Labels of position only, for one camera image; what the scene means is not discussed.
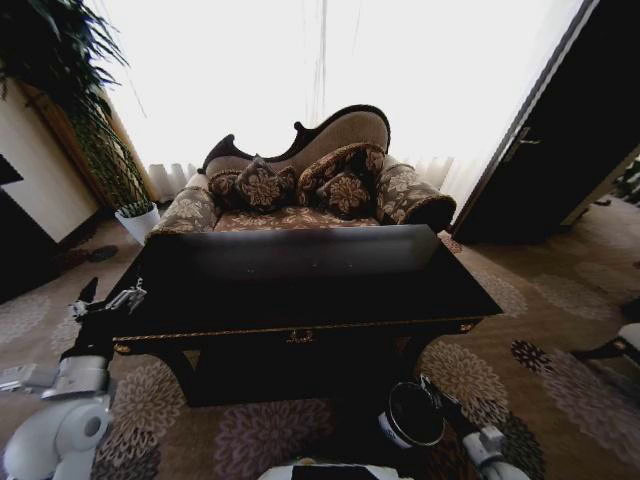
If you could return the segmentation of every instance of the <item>wall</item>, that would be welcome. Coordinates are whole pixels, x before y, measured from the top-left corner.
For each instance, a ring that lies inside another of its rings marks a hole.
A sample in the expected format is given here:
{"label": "wall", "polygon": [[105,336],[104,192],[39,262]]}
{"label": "wall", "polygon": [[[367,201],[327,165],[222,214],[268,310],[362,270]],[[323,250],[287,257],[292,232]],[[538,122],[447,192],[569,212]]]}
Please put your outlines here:
{"label": "wall", "polygon": [[24,104],[10,83],[6,101],[0,100],[0,152],[24,180],[3,188],[59,242],[98,204],[37,114]]}

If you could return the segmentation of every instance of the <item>green leaves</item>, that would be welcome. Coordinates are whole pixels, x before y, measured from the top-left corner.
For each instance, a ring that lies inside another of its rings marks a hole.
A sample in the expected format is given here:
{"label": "green leaves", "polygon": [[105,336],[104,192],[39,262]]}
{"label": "green leaves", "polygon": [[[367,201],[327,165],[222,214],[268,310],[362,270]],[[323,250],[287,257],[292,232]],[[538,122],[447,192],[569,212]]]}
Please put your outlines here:
{"label": "green leaves", "polygon": [[107,121],[111,109],[101,87],[117,82],[94,62],[127,64],[110,28],[82,0],[0,0],[0,93],[14,78],[57,103],[111,204],[133,217],[153,204],[131,152]]}
{"label": "green leaves", "polygon": [[82,0],[0,2],[0,85],[16,78],[46,93],[64,110],[93,104],[109,114],[95,95],[116,83],[95,65],[98,59],[126,65],[110,26]]}

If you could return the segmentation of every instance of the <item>sofa armrest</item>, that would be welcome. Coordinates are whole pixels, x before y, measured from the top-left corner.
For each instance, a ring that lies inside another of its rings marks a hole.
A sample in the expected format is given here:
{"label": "sofa armrest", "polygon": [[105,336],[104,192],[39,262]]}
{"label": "sofa armrest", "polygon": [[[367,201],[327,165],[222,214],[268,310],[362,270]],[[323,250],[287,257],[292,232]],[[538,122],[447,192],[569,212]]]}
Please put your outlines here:
{"label": "sofa armrest", "polygon": [[201,173],[196,173],[187,182],[187,187],[200,187],[206,192],[209,191],[209,177]]}
{"label": "sofa armrest", "polygon": [[376,217],[382,225],[427,224],[435,233],[451,222],[456,202],[420,179],[411,165],[387,156],[376,180]]}
{"label": "sofa armrest", "polygon": [[155,235],[211,232],[219,215],[209,191],[190,181],[149,232],[147,240]]}

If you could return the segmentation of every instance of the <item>carpet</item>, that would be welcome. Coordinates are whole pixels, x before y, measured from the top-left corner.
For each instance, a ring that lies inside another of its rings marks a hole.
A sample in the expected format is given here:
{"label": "carpet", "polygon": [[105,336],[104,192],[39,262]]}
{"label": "carpet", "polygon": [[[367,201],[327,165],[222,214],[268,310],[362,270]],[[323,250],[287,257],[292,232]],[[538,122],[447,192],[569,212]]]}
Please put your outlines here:
{"label": "carpet", "polygon": [[[640,372],[624,358],[581,363],[567,352],[599,345],[628,322],[619,307],[640,295],[640,211],[613,198],[540,244],[441,238],[505,313],[468,335],[441,337],[419,368],[469,418],[498,425],[506,457],[532,479],[638,478]],[[93,276],[103,298],[140,250],[115,221],[83,248],[106,244],[119,247],[113,258],[82,263],[0,305],[0,368],[55,364],[78,330],[66,305]],[[253,479],[334,428],[326,400],[189,409],[159,360],[116,356],[111,372],[116,420],[94,479]],[[41,406],[32,396],[0,395],[0,446]],[[475,478],[451,432],[422,465],[410,472],[416,479]]]}

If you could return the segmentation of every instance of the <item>gold trim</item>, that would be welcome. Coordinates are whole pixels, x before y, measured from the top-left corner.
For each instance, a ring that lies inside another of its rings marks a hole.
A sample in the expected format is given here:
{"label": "gold trim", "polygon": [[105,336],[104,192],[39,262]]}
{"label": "gold trim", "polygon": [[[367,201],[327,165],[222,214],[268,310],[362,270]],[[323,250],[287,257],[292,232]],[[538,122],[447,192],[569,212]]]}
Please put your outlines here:
{"label": "gold trim", "polygon": [[131,347],[128,347],[127,345],[120,345],[119,343],[116,343],[113,346],[113,349],[118,353],[129,353],[131,351]]}
{"label": "gold trim", "polygon": [[304,337],[299,337],[298,330],[293,330],[287,338],[287,343],[311,343],[313,341],[313,330],[305,330]]}
{"label": "gold trim", "polygon": [[[338,328],[358,328],[358,327],[384,327],[389,325],[417,325],[426,323],[435,323],[438,321],[465,321],[465,320],[478,320],[483,317],[479,316],[467,316],[467,317],[450,317],[442,319],[430,319],[430,320],[403,320],[399,322],[366,322],[366,323],[345,323],[340,325],[315,325],[305,327],[305,330],[334,330]],[[128,337],[113,337],[114,342],[132,342],[138,340],[163,340],[167,338],[196,338],[196,337],[219,337],[222,335],[241,335],[247,333],[278,333],[278,332],[292,332],[300,330],[300,327],[280,327],[280,328],[263,328],[260,330],[221,330],[218,332],[190,332],[190,333],[158,333],[155,335],[134,335]]]}

